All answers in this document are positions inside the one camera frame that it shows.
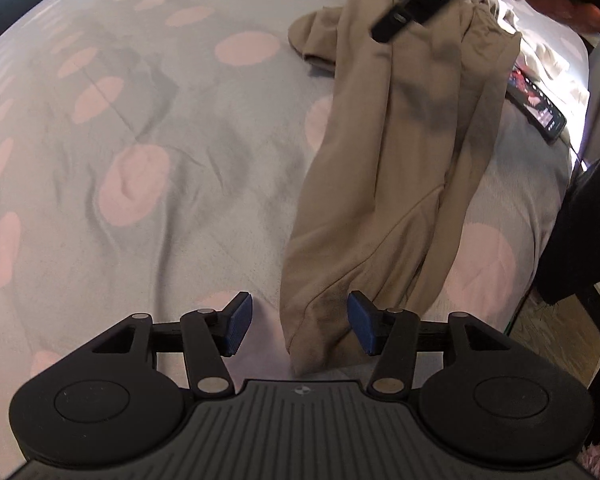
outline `gray bedsheet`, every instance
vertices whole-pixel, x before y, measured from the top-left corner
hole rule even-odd
[[[0,38],[0,478],[22,462],[16,389],[133,312],[177,320],[248,290],[228,367],[290,377],[280,269],[333,81],[286,30],[343,1],[46,0]],[[429,319],[504,329],[568,173],[507,104]],[[184,384],[182,359],[159,365]]]

